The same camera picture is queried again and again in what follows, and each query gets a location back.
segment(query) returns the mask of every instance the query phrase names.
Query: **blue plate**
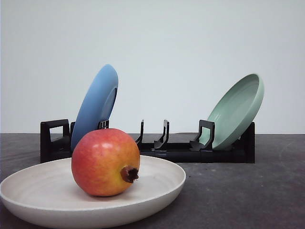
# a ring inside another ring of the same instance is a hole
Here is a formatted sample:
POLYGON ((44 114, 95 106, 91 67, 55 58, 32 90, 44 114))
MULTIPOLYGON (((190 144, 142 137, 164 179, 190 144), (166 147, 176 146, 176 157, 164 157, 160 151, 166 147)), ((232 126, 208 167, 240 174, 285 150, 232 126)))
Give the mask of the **blue plate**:
POLYGON ((118 81, 115 69, 109 64, 94 78, 75 121, 71 138, 72 151, 85 134, 96 130, 99 122, 109 119, 118 90, 118 81))

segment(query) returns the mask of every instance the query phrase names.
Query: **plate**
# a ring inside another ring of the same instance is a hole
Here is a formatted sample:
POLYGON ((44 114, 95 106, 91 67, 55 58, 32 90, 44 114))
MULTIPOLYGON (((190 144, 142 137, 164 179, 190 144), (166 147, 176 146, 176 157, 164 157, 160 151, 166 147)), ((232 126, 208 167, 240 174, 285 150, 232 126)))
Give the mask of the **plate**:
POLYGON ((102 67, 95 76, 77 114, 71 138, 72 151, 86 133, 96 130, 99 122, 109 119, 118 82, 118 75, 109 64, 102 67))
POLYGON ((148 217, 180 193, 185 171, 177 164, 141 156, 139 179, 112 197, 93 197, 75 183, 71 158, 32 166, 1 183, 1 198, 15 216, 48 228, 98 229, 148 217))
MULTIPOLYGON (((226 150, 249 127, 264 97, 264 84, 257 74, 238 81, 218 102, 208 117, 215 122, 213 149, 226 150)), ((205 144, 210 137, 203 131, 199 141, 205 144)))

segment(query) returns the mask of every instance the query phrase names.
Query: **dish rack handle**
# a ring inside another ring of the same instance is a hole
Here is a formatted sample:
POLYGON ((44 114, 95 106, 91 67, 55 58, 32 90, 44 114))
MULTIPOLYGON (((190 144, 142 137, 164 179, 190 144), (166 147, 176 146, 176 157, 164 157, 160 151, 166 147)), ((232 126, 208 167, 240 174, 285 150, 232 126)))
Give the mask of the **dish rack handle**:
POLYGON ((193 141, 190 141, 190 144, 192 146, 192 149, 195 151, 200 151, 200 150, 212 150, 212 143, 215 138, 215 123, 214 122, 209 122, 206 120, 199 120, 199 131, 198 135, 195 137, 193 141), (202 129, 203 128, 208 128, 210 130, 210 137, 207 143, 204 145, 199 142, 199 139, 202 135, 202 129))

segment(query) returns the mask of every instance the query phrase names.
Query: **plate rim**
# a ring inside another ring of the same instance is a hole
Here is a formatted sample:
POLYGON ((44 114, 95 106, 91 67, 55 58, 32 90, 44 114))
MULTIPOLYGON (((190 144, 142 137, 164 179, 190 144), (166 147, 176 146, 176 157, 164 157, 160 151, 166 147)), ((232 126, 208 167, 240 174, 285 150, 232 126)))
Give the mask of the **plate rim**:
POLYGON ((185 183, 185 180, 186 180, 186 172, 185 170, 179 166, 178 164, 174 163, 174 162, 171 162, 171 161, 168 161, 168 160, 165 160, 165 159, 162 159, 162 158, 158 158, 158 157, 153 157, 153 156, 145 156, 145 155, 140 155, 141 157, 146 157, 146 158, 150 158, 150 159, 156 159, 156 160, 163 160, 163 161, 166 161, 167 163, 169 164, 172 164, 174 166, 176 166, 177 168, 179 168, 182 173, 183 173, 183 180, 178 184, 176 185, 174 188, 171 188, 170 190, 166 191, 165 193, 163 194, 159 194, 157 196, 154 196, 154 197, 150 197, 150 198, 147 198, 147 199, 144 199, 142 201, 137 201, 135 203, 132 203, 132 204, 121 204, 121 205, 117 205, 117 206, 108 206, 108 207, 94 207, 94 208, 75 208, 75 209, 69 209, 69 208, 57 208, 57 209, 54 209, 54 208, 45 208, 45 207, 37 207, 37 206, 32 206, 32 205, 29 205, 29 204, 23 204, 23 203, 19 203, 13 199, 10 199, 8 198, 7 196, 5 196, 2 192, 2 186, 3 184, 6 182, 6 180, 8 180, 10 177, 16 175, 17 173, 20 173, 24 170, 27 170, 27 169, 30 169, 30 168, 33 168, 33 167, 38 167, 38 166, 41 166, 43 164, 48 164, 48 163, 54 163, 56 161, 62 161, 62 160, 71 160, 71 157, 69 158, 64 158, 64 159, 59 159, 59 160, 54 160, 54 161, 49 161, 49 162, 45 162, 45 163, 41 163, 41 164, 37 164, 37 165, 33 165, 33 166, 30 166, 30 167, 27 167, 27 168, 24 168, 20 171, 17 171, 11 175, 9 175, 7 178, 5 178, 1 183, 0 183, 0 197, 2 199, 4 199, 5 201, 9 202, 9 203, 12 203, 14 205, 17 205, 17 206, 20 206, 20 207, 23 207, 23 208, 31 208, 31 209, 35 209, 35 210, 45 210, 45 211, 58 211, 58 212, 64 212, 64 211, 68 211, 68 212, 77 212, 77 211, 93 211, 93 210, 106 210, 106 209, 115 209, 115 208, 123 208, 123 207, 127 207, 127 206, 132 206, 132 205, 136 205, 136 204, 140 204, 140 203, 144 203, 144 202, 148 202, 148 201, 151 201, 151 200, 154 200, 154 199, 158 199, 162 196, 166 196, 172 192, 174 192, 175 190, 177 190, 179 187, 183 186, 184 183, 185 183))

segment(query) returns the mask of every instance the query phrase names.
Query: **dark countertop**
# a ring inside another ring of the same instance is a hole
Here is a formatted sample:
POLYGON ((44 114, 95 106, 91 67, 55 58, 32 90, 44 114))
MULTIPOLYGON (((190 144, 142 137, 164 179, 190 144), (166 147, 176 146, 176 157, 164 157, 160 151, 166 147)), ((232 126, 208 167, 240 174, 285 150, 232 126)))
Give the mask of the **dark countertop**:
MULTIPOLYGON (((174 134, 170 141, 189 136, 174 134)), ((179 163, 187 179, 177 199, 116 229, 305 228, 305 135, 256 135, 255 147, 255 164, 179 163)), ((39 134, 1 134, 0 159, 1 181, 39 164, 39 134)), ((2 202, 0 212, 0 228, 42 228, 15 217, 2 202)))

